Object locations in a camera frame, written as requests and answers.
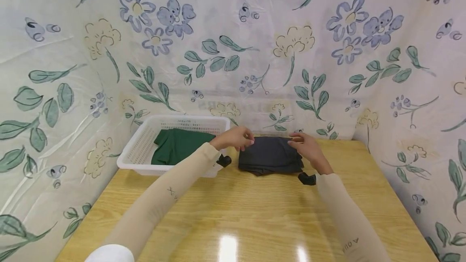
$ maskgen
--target green clothing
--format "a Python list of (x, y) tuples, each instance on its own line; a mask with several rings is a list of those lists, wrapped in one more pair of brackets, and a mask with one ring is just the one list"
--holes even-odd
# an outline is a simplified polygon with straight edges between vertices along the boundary
[(159, 147), (154, 152), (151, 164), (176, 165), (214, 137), (212, 134), (198, 131), (161, 130), (154, 140)]

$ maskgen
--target wooden table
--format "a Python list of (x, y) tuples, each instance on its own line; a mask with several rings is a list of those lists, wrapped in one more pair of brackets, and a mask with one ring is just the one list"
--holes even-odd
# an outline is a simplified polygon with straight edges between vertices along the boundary
[[(436, 262), (365, 146), (343, 140), (319, 144), (392, 261)], [(240, 172), (236, 154), (230, 156), (233, 163), (216, 178), (199, 179), (180, 198), (138, 261), (345, 261), (316, 186), (302, 185), (296, 175)], [(313, 173), (309, 163), (305, 171)], [(156, 178), (119, 170), (56, 261), (84, 261)]]

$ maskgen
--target white sleeve cuff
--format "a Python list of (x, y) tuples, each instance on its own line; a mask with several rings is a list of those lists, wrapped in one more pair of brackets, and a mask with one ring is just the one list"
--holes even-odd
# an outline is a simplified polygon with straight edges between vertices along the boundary
[(128, 248), (111, 244), (94, 250), (85, 262), (134, 262), (134, 256)]

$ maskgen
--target black clip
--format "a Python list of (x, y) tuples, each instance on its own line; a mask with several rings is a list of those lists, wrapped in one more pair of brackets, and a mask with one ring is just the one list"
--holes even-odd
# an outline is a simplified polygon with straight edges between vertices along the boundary
[(307, 175), (306, 172), (302, 172), (298, 175), (298, 179), (303, 183), (304, 185), (316, 185), (316, 175)]
[(217, 160), (217, 164), (219, 164), (221, 167), (227, 167), (232, 163), (232, 159), (230, 156), (224, 156), (223, 154), (220, 155), (220, 158)]

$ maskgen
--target hand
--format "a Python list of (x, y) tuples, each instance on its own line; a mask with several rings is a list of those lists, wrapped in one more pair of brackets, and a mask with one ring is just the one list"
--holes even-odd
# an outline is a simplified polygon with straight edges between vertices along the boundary
[(299, 154), (308, 159), (312, 167), (321, 175), (333, 173), (333, 169), (322, 153), (316, 140), (305, 133), (291, 133), (288, 144), (295, 148)]
[(245, 126), (234, 127), (211, 140), (210, 144), (218, 151), (227, 147), (235, 147), (236, 151), (254, 144), (254, 135)]

